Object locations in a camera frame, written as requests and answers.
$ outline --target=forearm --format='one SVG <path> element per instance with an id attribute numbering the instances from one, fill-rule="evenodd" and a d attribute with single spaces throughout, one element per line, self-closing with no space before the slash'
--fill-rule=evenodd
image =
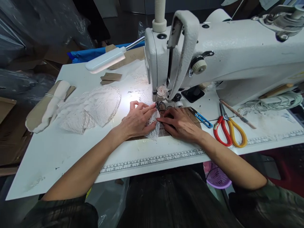
<path id="1" fill-rule="evenodd" d="M 94 184 L 108 156 L 124 141 L 119 130 L 106 137 L 84 154 L 43 196 L 42 200 L 66 200 L 83 196 Z"/>
<path id="2" fill-rule="evenodd" d="M 266 185 L 267 179 L 260 172 L 208 133 L 204 132 L 197 144 L 236 185 L 248 190 Z"/>

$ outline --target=purple basket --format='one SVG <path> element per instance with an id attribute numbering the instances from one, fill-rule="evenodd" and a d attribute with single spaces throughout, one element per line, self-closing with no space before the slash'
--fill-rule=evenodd
<path id="1" fill-rule="evenodd" d="M 203 164 L 208 184 L 217 189 L 225 189 L 231 185 L 232 181 L 220 168 L 218 168 L 216 164 L 214 164 L 212 161 L 207 161 Z"/>

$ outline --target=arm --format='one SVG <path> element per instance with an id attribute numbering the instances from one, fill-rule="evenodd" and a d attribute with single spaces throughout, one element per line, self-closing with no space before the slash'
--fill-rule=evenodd
<path id="1" fill-rule="evenodd" d="M 157 120 L 163 122 L 165 130 L 173 137 L 198 144 L 236 185 L 248 190 L 256 190 L 266 185 L 267 179 L 261 173 L 210 134 L 198 128 L 184 109 L 171 108 L 164 113 L 164 118 Z"/>
<path id="2" fill-rule="evenodd" d="M 156 122 L 145 126 L 156 111 L 155 104 L 148 106 L 132 101 L 129 114 L 106 137 L 84 154 L 43 196 L 44 201 L 67 200 L 83 196 L 94 184 L 108 156 L 125 140 L 148 134 Z"/>

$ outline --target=sewing machine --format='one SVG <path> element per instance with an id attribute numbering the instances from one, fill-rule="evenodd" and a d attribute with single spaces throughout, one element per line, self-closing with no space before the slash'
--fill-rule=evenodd
<path id="1" fill-rule="evenodd" d="M 179 10 L 171 27 L 158 18 L 157 26 L 146 29 L 146 69 L 154 101 L 171 101 L 200 83 L 224 81 L 217 94 L 235 106 L 304 80 L 303 6 L 279 5 L 248 20 L 209 18 L 200 24 L 191 12 Z M 169 90 L 167 99 L 157 95 L 163 85 Z"/>

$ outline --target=cardboard piece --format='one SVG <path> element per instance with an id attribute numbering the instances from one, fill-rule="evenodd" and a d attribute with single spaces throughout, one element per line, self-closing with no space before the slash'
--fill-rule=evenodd
<path id="1" fill-rule="evenodd" d="M 116 46 L 111 44 L 109 46 L 106 46 L 105 52 L 109 52 L 115 48 L 116 48 Z M 144 53 L 143 47 L 138 47 L 135 49 L 128 50 L 128 51 L 126 51 L 124 56 L 126 57 L 124 60 L 110 66 L 109 69 L 111 69 L 111 70 L 118 69 L 124 65 L 127 65 L 127 64 L 133 62 L 136 59 L 139 59 L 139 60 L 145 59 L 145 53 Z"/>
<path id="2" fill-rule="evenodd" d="M 16 105 L 0 124 L 0 166 L 21 162 L 32 137 L 24 125 L 28 113 Z"/>
<path id="3" fill-rule="evenodd" d="M 100 82 L 100 84 L 101 84 L 101 85 L 107 85 L 107 84 L 110 84 L 110 83 L 112 83 L 112 82 L 115 82 L 115 81 L 111 81 L 111 80 L 102 80 L 102 81 Z"/>
<path id="4" fill-rule="evenodd" d="M 57 81 L 53 87 L 47 92 L 50 95 L 54 95 L 59 83 L 61 80 Z M 67 97 L 76 89 L 75 86 L 70 86 L 70 88 L 67 90 L 66 97 L 64 99 L 67 99 Z M 30 111 L 28 116 L 26 117 L 26 125 L 29 131 L 33 131 L 36 127 L 38 127 L 41 124 L 42 117 L 44 113 L 47 110 L 48 104 L 50 103 L 52 97 L 50 96 L 44 96 L 41 101 Z"/>
<path id="5" fill-rule="evenodd" d="M 101 80 L 120 81 L 122 74 L 106 72 L 104 76 L 101 76 Z"/>
<path id="6" fill-rule="evenodd" d="M 186 113 L 189 114 L 190 119 L 192 120 L 193 123 L 195 123 L 196 126 L 198 126 L 200 129 L 202 129 L 201 125 L 200 125 L 200 121 L 195 117 L 195 115 L 193 115 L 190 111 L 188 111 L 188 107 L 183 108 Z M 161 117 L 163 117 L 165 111 L 161 111 L 160 115 Z M 161 123 L 161 126 L 159 128 L 159 133 L 158 133 L 158 137 L 163 137 L 163 136 L 169 136 L 170 133 L 167 132 L 165 130 L 165 126 Z M 145 136 L 139 136 L 139 137 L 134 137 L 134 138 L 130 138 L 127 141 L 131 141 L 131 140 L 138 140 L 138 139 L 145 139 L 147 137 Z"/>
<path id="7" fill-rule="evenodd" d="M 105 47 L 105 52 L 109 52 L 115 48 L 116 48 L 116 46 L 114 44 L 108 45 Z"/>
<path id="8" fill-rule="evenodd" d="M 14 71 L 34 69 L 35 73 L 47 73 L 57 77 L 63 64 L 72 63 L 67 53 L 79 50 L 82 48 L 73 40 L 67 46 L 36 46 L 33 48 L 33 55 L 11 61 L 6 69 Z"/>
<path id="9" fill-rule="evenodd" d="M 0 168 L 0 177 L 16 174 L 17 171 L 18 171 L 18 166 L 10 167 L 10 168 Z"/>
<path id="10" fill-rule="evenodd" d="M 16 100 L 0 97 L 0 124 L 17 103 Z"/>

